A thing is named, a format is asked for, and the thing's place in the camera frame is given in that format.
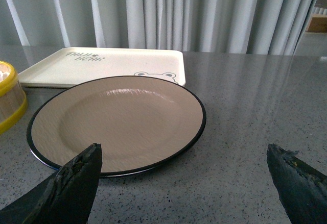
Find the plate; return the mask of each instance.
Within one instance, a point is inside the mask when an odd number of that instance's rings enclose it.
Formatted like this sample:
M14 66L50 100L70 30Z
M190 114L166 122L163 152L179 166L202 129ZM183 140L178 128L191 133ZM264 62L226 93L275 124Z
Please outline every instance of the plate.
M156 168L186 152L206 123L202 102L186 88L149 77L93 80L63 91L32 117L32 153L58 169L92 143L102 145L101 177Z
M63 48L19 74L22 86L71 88L115 76L147 76L185 85L182 52L163 49Z

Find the curtain fold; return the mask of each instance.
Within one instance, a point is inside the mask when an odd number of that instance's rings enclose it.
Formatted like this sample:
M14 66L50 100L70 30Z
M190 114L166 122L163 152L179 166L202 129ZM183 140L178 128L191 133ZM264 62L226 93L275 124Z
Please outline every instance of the curtain fold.
M0 44L292 55L314 0L0 0Z

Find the white tray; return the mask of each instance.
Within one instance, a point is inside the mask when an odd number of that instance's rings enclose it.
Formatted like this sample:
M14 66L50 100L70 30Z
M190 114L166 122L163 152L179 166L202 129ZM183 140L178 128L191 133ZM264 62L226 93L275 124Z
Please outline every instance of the white tray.
M122 48L63 48L18 77L22 86L69 88L112 76L148 76L185 85L183 54L178 51Z

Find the gray speckled countertop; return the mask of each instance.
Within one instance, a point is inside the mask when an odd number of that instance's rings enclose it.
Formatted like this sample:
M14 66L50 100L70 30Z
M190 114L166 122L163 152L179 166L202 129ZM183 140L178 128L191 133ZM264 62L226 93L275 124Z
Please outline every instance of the gray speckled countertop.
M59 48L0 46L18 72ZM266 163L269 143L327 174L327 61L184 53L186 88L204 103L199 141L141 175L100 179L89 223L290 223ZM33 113L61 89L25 88L29 108L0 135L0 209L53 170L30 152Z

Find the yellow container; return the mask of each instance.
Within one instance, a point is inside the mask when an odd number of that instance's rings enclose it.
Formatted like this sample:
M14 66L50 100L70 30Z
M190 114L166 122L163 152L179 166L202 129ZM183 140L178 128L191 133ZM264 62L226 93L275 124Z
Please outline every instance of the yellow container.
M0 134L19 121L26 109L26 95L15 68L0 61Z

